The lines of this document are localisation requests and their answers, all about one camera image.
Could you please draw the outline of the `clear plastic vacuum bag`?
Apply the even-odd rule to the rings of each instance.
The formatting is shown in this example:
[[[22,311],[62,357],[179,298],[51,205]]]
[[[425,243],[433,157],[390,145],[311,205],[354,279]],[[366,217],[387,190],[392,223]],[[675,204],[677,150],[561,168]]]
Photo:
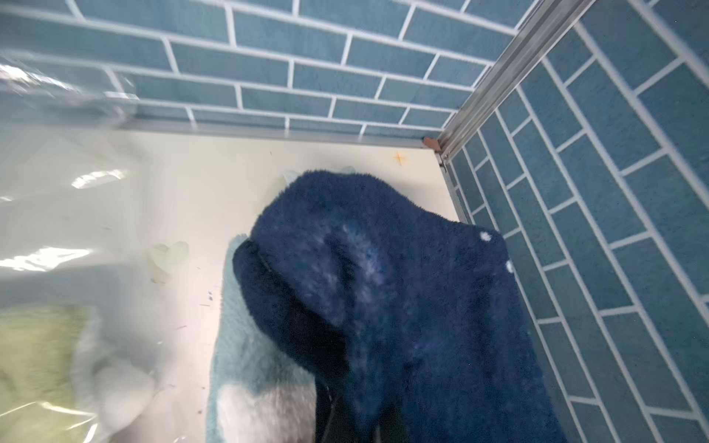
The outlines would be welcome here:
[[[138,100],[116,80],[1,57],[1,311],[93,308],[103,339],[153,377],[145,411],[108,442],[183,442],[149,264],[140,155],[116,135]]]

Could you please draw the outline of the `navy blue star blanket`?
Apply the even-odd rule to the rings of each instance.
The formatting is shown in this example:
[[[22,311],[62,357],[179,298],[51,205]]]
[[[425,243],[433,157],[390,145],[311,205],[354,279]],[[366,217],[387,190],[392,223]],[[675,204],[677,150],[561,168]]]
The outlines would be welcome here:
[[[369,437],[562,442],[502,235],[372,175],[307,172],[233,258],[258,328]]]

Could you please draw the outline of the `light green fluffy blanket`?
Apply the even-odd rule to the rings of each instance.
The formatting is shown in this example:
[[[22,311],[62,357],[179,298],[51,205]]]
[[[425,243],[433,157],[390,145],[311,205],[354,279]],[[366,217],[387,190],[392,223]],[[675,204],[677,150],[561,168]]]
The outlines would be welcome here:
[[[148,407],[155,381],[103,339],[93,308],[1,311],[1,439],[108,442]]]

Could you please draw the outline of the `light blue cloud blanket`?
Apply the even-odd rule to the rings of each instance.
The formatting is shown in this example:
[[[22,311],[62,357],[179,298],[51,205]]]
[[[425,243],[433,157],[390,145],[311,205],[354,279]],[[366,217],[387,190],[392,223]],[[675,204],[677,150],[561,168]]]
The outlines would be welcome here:
[[[246,239],[236,236],[225,256],[205,440],[313,442],[314,378],[258,329],[234,276],[234,253]]]

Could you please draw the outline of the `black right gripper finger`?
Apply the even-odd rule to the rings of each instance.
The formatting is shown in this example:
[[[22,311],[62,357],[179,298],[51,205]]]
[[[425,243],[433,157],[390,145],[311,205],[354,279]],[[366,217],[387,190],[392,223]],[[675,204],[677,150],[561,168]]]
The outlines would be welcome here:
[[[352,443],[355,431],[340,395],[327,387],[316,388],[317,443]]]

